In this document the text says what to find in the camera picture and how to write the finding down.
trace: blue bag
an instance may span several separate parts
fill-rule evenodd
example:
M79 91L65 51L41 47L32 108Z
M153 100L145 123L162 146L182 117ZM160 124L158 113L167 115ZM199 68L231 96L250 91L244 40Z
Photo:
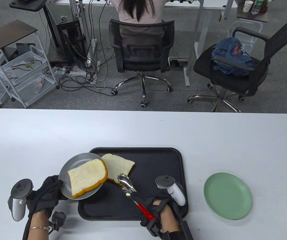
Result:
M235 37L225 38L216 44L212 49L212 56L220 56L248 67L254 67L257 63L256 60L249 56L241 42ZM214 69L220 70L224 74L233 74L235 76L247 76L250 74L249 71L233 67L222 62L215 62L217 63L217 66L215 66Z

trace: paper cup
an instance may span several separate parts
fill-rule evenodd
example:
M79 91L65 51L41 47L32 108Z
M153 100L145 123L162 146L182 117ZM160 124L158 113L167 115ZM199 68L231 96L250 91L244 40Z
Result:
M253 3L254 2L250 0L245 1L243 12L246 12L246 13L249 12Z

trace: red tong handle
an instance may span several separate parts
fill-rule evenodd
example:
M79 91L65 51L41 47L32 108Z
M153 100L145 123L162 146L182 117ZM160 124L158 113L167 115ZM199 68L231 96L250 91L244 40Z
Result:
M142 206L140 203L137 203L137 207L140 209L140 211L145 215L145 217L150 221L152 221L154 218L156 218L155 215L152 215L147 209L145 209L144 206Z

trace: white table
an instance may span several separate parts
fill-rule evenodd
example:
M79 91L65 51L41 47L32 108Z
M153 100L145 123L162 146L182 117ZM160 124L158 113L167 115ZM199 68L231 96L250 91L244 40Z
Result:
M195 240L197 229L200 240L287 239L287 114L0 109L0 126L0 240L21 239L26 224L7 206L17 181L30 178L36 190L72 156L95 147L178 149ZM248 185L253 206L244 219L223 219L206 204L203 185L216 172ZM83 220L76 202L55 210L67 220L50 240L155 239L139 222Z
M49 0L54 1L57 5L70 5L70 0ZM83 0L82 1L84 5L88 5L90 2L92 2L92 6L103 6L106 4L105 0ZM184 1L183 3L180 3L179 1L173 1L173 2L167 2L165 7L166 8L195 8L199 9L197 13L197 19L194 27L194 44L192 45L192 50L190 51L190 54L187 58L182 57L170 57L170 59L176 59L178 61L185 62L184 65L184 77L185 77L185 83L186 86L190 86L189 83L189 70L191 65L193 64L193 52L195 53L196 58L199 58L204 47L206 35L208 32L208 27L211 21L212 17L212 11L213 10L220 10L221 16L227 18L228 13L230 11L230 8L237 8L237 4L234 0L195 0L192 3L188 3L187 1ZM200 37L197 40L197 34L200 32Z

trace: black tray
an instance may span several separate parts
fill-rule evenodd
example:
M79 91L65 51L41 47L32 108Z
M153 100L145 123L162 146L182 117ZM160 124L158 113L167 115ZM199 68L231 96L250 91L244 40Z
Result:
M174 148L150 147L97 147L90 151L99 156L106 153L121 156L135 162L129 177L142 199L160 193L155 179L161 175L174 177L186 192L183 161L180 152ZM188 202L180 207L181 215L188 213ZM91 197L80 200L78 204L79 215L89 221L139 221L140 210L126 197L121 186L107 180L101 188Z

